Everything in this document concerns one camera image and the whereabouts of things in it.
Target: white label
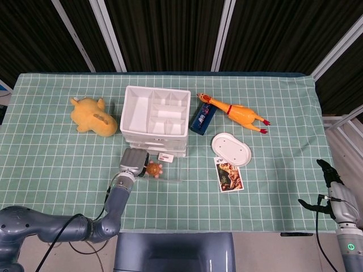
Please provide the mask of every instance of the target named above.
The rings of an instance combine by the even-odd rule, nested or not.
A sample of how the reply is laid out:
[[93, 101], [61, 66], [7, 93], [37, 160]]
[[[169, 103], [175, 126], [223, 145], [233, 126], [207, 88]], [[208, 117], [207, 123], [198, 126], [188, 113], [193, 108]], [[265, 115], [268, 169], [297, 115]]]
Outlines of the white label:
[[172, 160], [174, 159], [173, 155], [165, 154], [165, 153], [159, 153], [158, 160], [162, 160], [167, 163], [172, 163]]

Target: white soap dish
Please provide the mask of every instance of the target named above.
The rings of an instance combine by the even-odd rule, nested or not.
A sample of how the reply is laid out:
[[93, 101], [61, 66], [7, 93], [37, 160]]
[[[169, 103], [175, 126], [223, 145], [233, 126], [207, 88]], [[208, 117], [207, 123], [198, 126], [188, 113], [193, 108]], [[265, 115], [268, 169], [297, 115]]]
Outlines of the white soap dish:
[[212, 149], [234, 166], [244, 166], [251, 160], [251, 150], [229, 133], [219, 133], [212, 140]]

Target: stuffed toy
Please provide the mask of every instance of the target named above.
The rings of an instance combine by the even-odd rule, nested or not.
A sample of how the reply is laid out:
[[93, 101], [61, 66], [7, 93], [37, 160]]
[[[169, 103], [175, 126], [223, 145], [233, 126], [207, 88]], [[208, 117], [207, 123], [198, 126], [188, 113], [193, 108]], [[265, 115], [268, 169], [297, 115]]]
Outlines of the stuffed toy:
[[70, 102], [74, 105], [70, 118], [78, 125], [78, 132], [93, 130], [102, 137], [114, 135], [117, 130], [117, 122], [104, 112], [102, 98], [98, 101], [87, 97], [82, 100], [71, 98]]

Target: green checkered tablecloth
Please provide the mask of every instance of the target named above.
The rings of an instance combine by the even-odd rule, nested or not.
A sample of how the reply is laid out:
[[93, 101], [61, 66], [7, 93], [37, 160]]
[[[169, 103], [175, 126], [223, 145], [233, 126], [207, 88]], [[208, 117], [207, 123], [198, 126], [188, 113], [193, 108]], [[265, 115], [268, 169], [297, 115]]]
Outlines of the green checkered tablecloth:
[[[103, 97], [121, 116], [127, 85], [190, 90], [242, 104], [271, 122], [268, 134], [247, 130], [217, 111], [204, 136], [189, 131], [181, 182], [138, 180], [121, 220], [124, 231], [313, 231], [315, 203], [327, 189], [316, 163], [332, 162], [312, 77], [176, 75], [20, 75], [0, 131], [1, 207], [25, 205], [51, 214], [97, 216], [105, 190], [128, 146], [118, 131], [102, 138], [79, 134], [71, 97]], [[213, 137], [232, 133], [252, 151], [240, 168], [244, 190], [220, 193]], [[322, 231], [335, 222], [321, 216]]]

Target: gray floor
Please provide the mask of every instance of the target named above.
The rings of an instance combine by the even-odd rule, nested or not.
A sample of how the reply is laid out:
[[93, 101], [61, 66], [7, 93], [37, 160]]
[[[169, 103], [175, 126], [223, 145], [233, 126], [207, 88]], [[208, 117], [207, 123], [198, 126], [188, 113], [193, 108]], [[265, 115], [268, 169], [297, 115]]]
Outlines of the gray floor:
[[[6, 105], [10, 96], [0, 97], [0, 104]], [[331, 145], [335, 166], [345, 184], [356, 192], [362, 192], [360, 179], [363, 175], [361, 163], [354, 151], [344, 144], [336, 133], [327, 133]], [[363, 199], [358, 200], [363, 211]], [[334, 233], [319, 235], [322, 247], [339, 272], [344, 272], [343, 260], [339, 252]], [[238, 272], [249, 271], [295, 271], [295, 272], [328, 272], [332, 271], [318, 249], [315, 235], [312, 237], [280, 237], [279, 233], [234, 233], [235, 259]], [[91, 250], [83, 242], [75, 243], [80, 250]], [[99, 253], [104, 271], [112, 271], [115, 237]], [[44, 253], [47, 243], [42, 243], [36, 236], [25, 240], [19, 262], [26, 271], [34, 271]], [[67, 243], [54, 248], [42, 271], [101, 271], [95, 255], [80, 255]]]

